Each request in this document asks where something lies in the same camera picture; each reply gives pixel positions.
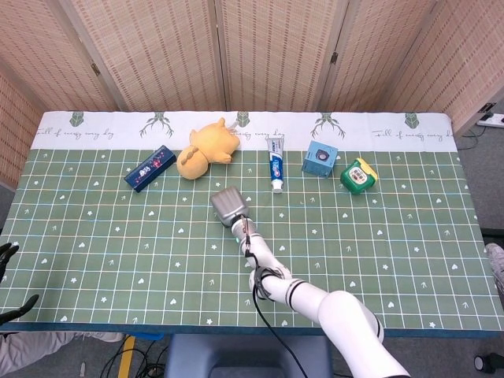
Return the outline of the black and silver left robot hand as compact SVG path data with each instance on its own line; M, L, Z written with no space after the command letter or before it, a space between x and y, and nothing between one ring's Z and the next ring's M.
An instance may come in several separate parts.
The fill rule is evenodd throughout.
M4 279L6 273L6 266L8 265L11 257L19 250L18 245L13 245L12 243L5 243L1 245L1 280ZM31 296L25 304L21 307L10 310L8 312L1 314L1 325L4 325L10 321L14 321L26 313L28 313L39 300L39 295Z

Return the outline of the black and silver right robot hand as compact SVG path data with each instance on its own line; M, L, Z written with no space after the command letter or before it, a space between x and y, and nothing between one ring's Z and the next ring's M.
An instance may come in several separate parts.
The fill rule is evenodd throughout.
M249 207L239 190L230 186L210 196L210 202L220 222L230 228L238 217L249 216Z

